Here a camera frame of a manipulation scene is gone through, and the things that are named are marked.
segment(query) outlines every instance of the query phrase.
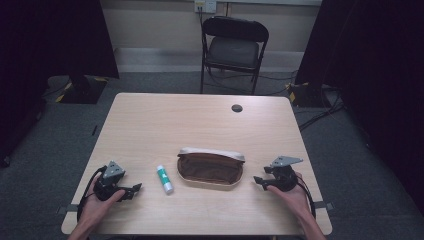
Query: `white wall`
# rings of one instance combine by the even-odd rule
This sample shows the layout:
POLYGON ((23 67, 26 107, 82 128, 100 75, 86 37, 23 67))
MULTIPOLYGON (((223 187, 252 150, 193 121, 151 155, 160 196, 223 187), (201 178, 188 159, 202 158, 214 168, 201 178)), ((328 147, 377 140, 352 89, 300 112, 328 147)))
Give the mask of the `white wall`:
MULTIPOLYGON (((115 48, 201 49, 199 17, 193 1, 102 0, 115 48)), ((216 15, 225 15, 217 3, 216 15)), ((303 52, 319 6, 230 3, 233 17, 255 20, 269 32, 268 51, 303 52)))

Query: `chair seat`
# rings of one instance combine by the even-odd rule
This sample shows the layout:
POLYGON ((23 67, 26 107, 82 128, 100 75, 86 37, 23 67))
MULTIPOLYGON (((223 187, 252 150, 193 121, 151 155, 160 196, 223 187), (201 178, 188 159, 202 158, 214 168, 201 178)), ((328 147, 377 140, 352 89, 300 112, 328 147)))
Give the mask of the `chair seat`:
POLYGON ((215 37, 212 39, 206 63, 255 69, 259 44, 256 42, 215 37))

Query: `glue stick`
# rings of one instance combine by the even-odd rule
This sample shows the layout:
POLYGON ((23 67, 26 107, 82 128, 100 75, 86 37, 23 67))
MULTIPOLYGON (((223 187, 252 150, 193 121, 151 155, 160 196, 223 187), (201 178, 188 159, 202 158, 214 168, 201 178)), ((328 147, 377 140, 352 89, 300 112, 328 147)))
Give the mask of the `glue stick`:
POLYGON ((174 188, 172 187, 171 182, 169 181, 165 168, 162 165, 159 165, 157 169, 158 169, 157 173, 159 175, 160 181, 162 182, 163 189, 165 189, 166 194, 171 193, 174 190, 174 188))

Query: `black folding chair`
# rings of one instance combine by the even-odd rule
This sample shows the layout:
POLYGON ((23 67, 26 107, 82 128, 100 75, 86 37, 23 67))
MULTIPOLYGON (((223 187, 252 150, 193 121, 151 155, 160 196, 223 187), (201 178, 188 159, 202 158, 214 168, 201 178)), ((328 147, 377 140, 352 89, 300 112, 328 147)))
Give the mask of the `black folding chair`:
POLYGON ((251 73, 253 82, 251 94, 254 95, 268 38, 266 27, 256 21, 223 16, 206 19, 202 24, 200 93, 203 93, 206 67, 209 75, 212 75, 211 68, 251 73), (210 45, 207 36, 213 37, 210 45))

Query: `gray carpet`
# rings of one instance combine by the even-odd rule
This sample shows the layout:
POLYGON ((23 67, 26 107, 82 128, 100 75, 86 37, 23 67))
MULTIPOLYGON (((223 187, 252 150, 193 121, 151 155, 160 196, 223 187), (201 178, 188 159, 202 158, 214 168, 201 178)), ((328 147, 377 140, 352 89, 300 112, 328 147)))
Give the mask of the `gray carpet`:
MULTIPOLYGON (((291 73, 269 73, 290 78, 291 73)), ((70 203, 94 148, 114 96, 119 92, 199 92, 200 73, 121 73, 105 87, 96 105, 55 103, 59 92, 47 95, 46 110, 11 155, 11 166, 0 169, 0 239, 66 239, 59 206, 70 203), (97 132, 92 136, 95 126, 97 132)), ((67 77, 49 80, 49 93, 67 77)), ((287 96, 290 80, 261 78, 257 95, 287 96)), ((205 94, 243 94, 248 78, 208 78, 205 94)), ((331 101, 336 92, 328 92, 331 101)), ((302 124, 324 109, 296 108, 302 124)), ((360 126, 342 110, 302 131, 321 192, 330 211, 333 233, 328 239, 424 239, 424 219, 393 173, 366 147, 360 126)), ((94 236, 93 239, 105 239, 94 236)))

